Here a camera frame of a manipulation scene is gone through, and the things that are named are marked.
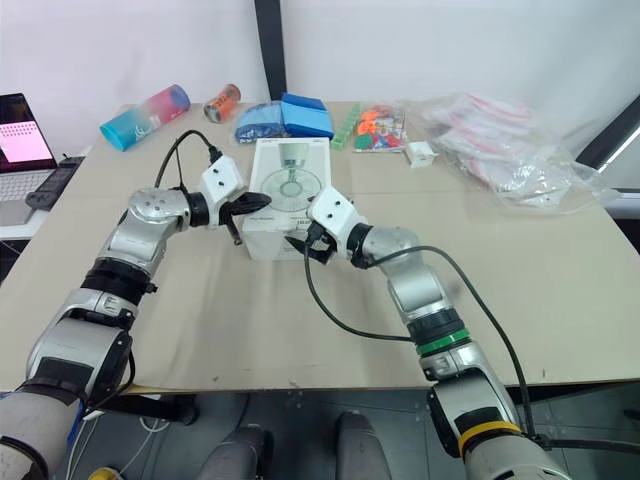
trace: laptop keyboard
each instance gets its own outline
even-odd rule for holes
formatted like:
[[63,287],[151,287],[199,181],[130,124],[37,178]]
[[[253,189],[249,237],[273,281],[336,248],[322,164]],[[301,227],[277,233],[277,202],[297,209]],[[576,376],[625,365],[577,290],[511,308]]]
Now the laptop keyboard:
[[24,200],[27,194],[36,190],[49,175],[51,170],[0,175],[0,202]]

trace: clear plastic bag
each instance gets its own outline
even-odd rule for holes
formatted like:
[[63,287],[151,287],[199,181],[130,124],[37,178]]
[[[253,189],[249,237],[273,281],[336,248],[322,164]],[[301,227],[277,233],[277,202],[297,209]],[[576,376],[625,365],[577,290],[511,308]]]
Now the clear plastic bag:
[[404,109],[398,105],[365,105],[356,122],[353,150],[356,152],[403,151],[407,146],[404,123]]
[[414,103],[409,115],[444,158],[488,185],[507,207],[573,213],[618,196],[524,105],[458,94]]

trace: white wall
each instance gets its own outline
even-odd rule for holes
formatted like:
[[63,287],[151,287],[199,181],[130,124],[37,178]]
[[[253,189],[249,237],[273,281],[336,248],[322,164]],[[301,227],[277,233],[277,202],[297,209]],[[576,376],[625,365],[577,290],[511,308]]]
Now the white wall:
[[0,93],[23,92],[56,155],[124,103],[177,83],[194,102],[228,82],[268,90],[252,0],[0,0]]
[[[640,93],[637,0],[281,0],[289,90],[325,100],[467,90],[534,107],[577,153]],[[171,83],[268,98],[252,0],[0,0],[0,92],[55,153]]]
[[289,90],[521,100],[579,152],[640,93],[637,0],[282,0]]

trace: blue folded cloth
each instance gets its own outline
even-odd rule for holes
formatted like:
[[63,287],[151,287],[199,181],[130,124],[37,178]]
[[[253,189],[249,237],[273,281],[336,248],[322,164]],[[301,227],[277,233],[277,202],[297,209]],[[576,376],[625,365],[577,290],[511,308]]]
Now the blue folded cloth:
[[238,143],[252,143],[258,138],[281,137],[285,133],[280,102],[261,103],[248,108],[236,122]]
[[319,98],[282,94],[282,121],[292,137],[333,138],[331,117]]

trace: small white box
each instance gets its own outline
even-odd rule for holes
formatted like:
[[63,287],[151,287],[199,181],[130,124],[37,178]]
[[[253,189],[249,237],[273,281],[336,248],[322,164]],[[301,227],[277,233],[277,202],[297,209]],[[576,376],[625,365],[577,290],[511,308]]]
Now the small white box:
[[410,142],[405,149],[411,168],[428,167],[438,155],[428,142]]
[[307,208],[331,185],[328,138],[261,138],[253,157],[249,190],[266,193],[271,204],[246,215],[244,241],[254,260],[301,260],[285,235],[304,239]]

